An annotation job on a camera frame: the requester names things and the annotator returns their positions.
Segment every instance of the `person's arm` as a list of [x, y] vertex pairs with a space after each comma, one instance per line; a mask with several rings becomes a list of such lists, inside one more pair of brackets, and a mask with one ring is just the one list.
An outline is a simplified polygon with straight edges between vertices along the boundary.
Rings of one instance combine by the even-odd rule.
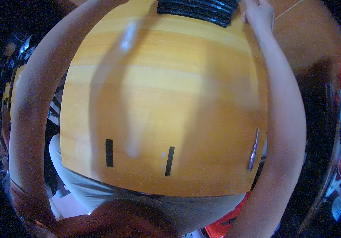
[[304, 106], [298, 84], [272, 32], [273, 9], [266, 0], [245, 0], [268, 71], [267, 159], [262, 173], [227, 238], [271, 237], [280, 222], [303, 165]]
[[10, 141], [10, 112], [5, 102], [2, 103], [1, 108], [1, 135], [3, 143], [6, 146], [6, 150], [9, 154], [9, 141]]
[[44, 137], [49, 105], [65, 70], [91, 29], [128, 0], [89, 0], [64, 17], [38, 44], [21, 76], [10, 135], [10, 177], [48, 205]]

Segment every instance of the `wooden board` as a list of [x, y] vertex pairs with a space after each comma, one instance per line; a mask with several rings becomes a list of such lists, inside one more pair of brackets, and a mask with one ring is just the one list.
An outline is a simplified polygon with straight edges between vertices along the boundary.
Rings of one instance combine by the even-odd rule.
[[249, 191], [267, 126], [266, 70], [252, 31], [239, 19], [225, 29], [159, 16], [156, 7], [152, 0], [117, 7], [80, 46], [63, 92], [63, 165], [144, 193]]
[[[13, 108], [14, 108], [14, 103], [15, 103], [15, 95], [18, 90], [18, 84], [19, 80], [21, 79], [22, 72], [25, 69], [25, 65], [22, 65], [21, 67], [16, 69], [14, 79], [11, 79], [10, 83], [6, 83], [5, 85], [5, 91], [2, 96], [2, 100], [5, 100], [6, 98], [8, 99], [8, 104], [10, 103], [10, 120], [13, 122]], [[10, 88], [11, 85], [13, 85], [12, 88], [12, 93], [10, 97]]]

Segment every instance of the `khaki pants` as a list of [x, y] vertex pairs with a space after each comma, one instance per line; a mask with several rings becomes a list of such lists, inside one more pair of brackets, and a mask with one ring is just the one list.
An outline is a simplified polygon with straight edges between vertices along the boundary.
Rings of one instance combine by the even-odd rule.
[[143, 202], [161, 210], [174, 223], [179, 234], [184, 235], [220, 219], [242, 201], [243, 194], [222, 197], [146, 197], [130, 190], [107, 185], [87, 178], [62, 165], [59, 134], [50, 142], [50, 156], [63, 183], [87, 210], [92, 212], [105, 202], [130, 199]]

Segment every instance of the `person's hand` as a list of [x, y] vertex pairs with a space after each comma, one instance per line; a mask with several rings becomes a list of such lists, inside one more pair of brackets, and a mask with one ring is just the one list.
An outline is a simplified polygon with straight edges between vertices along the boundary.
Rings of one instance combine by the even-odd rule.
[[242, 21], [251, 25], [258, 41], [263, 36], [272, 36], [275, 11], [267, 0], [244, 0], [246, 10], [242, 14]]

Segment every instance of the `black slot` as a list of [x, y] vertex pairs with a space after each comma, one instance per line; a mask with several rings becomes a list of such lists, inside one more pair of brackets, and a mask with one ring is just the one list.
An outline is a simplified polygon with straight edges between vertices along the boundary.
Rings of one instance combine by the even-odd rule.
[[106, 139], [106, 162], [108, 167], [114, 167], [113, 140]]
[[170, 176], [170, 169], [172, 168], [174, 147], [169, 147], [167, 167], [165, 169], [165, 176]]

